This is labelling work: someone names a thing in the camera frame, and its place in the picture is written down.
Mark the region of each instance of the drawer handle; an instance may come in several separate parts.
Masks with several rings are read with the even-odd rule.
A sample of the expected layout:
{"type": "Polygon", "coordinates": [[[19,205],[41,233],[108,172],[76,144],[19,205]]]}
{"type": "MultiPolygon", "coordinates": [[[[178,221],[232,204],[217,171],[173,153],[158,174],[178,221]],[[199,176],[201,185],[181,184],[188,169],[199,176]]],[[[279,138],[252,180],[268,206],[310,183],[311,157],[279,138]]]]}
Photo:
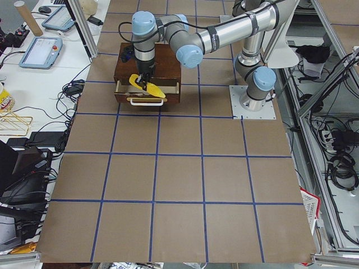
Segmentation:
{"type": "Polygon", "coordinates": [[[163,105],[163,99],[159,103],[136,103],[136,102],[133,102],[133,99],[131,98],[130,103],[131,103],[131,105],[140,105],[140,106],[161,106],[161,105],[163,105]]]}

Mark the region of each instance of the blue joint cap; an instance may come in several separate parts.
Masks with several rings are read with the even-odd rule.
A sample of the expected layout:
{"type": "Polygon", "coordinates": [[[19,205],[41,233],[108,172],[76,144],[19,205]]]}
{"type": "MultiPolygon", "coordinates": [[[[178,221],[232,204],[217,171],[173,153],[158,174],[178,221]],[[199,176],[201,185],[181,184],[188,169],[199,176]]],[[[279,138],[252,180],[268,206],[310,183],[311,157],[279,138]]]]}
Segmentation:
{"type": "Polygon", "coordinates": [[[138,11],[132,16],[132,32],[134,35],[145,35],[155,27],[156,19],[151,12],[138,11]]]}
{"type": "Polygon", "coordinates": [[[270,91],[276,79],[274,71],[268,67],[261,66],[254,71],[254,83],[261,91],[270,91]]]}
{"type": "Polygon", "coordinates": [[[177,60],[186,68],[194,68],[202,62],[203,52],[195,45],[184,45],[176,52],[177,60]]]}
{"type": "MultiPolygon", "coordinates": [[[[187,21],[187,17],[183,14],[175,14],[177,17],[179,17],[181,19],[181,21],[188,23],[187,21]]],[[[185,30],[188,32],[188,30],[190,29],[189,26],[187,24],[183,24],[183,26],[185,27],[185,30]]]]}

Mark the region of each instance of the wooden cylinder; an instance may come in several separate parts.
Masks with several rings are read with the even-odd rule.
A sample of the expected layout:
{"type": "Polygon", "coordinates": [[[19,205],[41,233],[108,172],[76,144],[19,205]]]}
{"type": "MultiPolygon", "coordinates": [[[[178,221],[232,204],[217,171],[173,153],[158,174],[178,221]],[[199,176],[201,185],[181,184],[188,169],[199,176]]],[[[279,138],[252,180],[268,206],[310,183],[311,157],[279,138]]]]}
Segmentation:
{"type": "Polygon", "coordinates": [[[43,35],[43,32],[41,28],[39,27],[38,23],[35,21],[34,17],[32,16],[31,12],[27,8],[24,1],[17,1],[14,4],[14,7],[16,7],[17,11],[21,15],[21,17],[24,19],[26,24],[29,26],[30,30],[33,32],[35,36],[41,36],[43,35]]]}

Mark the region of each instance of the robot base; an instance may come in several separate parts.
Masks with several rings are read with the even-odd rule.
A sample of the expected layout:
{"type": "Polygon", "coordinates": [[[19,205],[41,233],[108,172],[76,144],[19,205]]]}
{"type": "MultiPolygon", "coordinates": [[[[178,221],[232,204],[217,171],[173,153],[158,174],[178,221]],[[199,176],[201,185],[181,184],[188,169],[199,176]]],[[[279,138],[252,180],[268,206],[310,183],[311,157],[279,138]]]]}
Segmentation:
{"type": "Polygon", "coordinates": [[[276,119],[272,101],[266,102],[264,107],[257,111],[251,112],[240,104],[240,97],[247,90],[247,86],[230,85],[229,93],[231,95],[233,119],[276,119]]]}

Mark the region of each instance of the wooden box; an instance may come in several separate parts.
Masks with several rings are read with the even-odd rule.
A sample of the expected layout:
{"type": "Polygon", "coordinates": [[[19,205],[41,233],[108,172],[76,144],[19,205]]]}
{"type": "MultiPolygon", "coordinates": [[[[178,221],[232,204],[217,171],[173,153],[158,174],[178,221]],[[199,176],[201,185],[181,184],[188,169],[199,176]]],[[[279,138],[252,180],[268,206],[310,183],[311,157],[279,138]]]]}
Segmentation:
{"type": "Polygon", "coordinates": [[[135,59],[123,63],[120,55],[129,43],[121,43],[114,80],[117,84],[114,93],[119,103],[158,103],[166,102],[177,104],[181,96],[181,65],[174,52],[167,44],[155,44],[155,72],[151,83],[156,84],[165,93],[164,99],[149,95],[130,85],[128,79],[132,74],[138,74],[135,59]]]}

